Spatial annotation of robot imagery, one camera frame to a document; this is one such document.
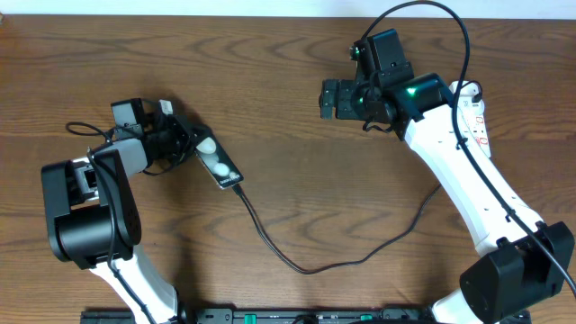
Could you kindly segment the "black smartphone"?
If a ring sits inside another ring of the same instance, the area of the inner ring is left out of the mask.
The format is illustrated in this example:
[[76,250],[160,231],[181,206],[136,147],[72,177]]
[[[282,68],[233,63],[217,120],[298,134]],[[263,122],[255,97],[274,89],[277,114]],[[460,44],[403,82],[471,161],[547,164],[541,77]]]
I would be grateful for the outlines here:
[[195,147],[194,153],[202,161],[219,188],[231,188],[244,180],[244,176],[215,137],[202,140]]

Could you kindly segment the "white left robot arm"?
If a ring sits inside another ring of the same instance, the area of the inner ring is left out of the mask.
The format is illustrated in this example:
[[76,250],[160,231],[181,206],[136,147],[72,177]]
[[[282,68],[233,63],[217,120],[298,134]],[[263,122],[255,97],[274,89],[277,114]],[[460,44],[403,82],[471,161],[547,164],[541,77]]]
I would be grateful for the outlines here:
[[215,148],[212,130],[175,113],[168,100],[112,103],[114,126],[89,135],[104,143],[40,171],[49,245],[55,257],[107,282],[137,323],[195,323],[196,314],[140,246],[142,229],[129,178],[158,160],[171,168]]

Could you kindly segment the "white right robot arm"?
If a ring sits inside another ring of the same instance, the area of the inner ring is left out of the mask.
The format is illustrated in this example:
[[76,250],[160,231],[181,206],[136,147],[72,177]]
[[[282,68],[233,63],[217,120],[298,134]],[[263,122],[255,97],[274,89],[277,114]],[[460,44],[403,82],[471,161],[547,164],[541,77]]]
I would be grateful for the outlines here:
[[415,76],[394,29],[356,41],[352,80],[326,79],[321,117],[386,124],[432,170],[462,215],[480,258],[459,287],[430,307],[440,323],[498,323],[555,296],[574,237],[546,224],[504,180],[454,110],[455,86],[435,73]]

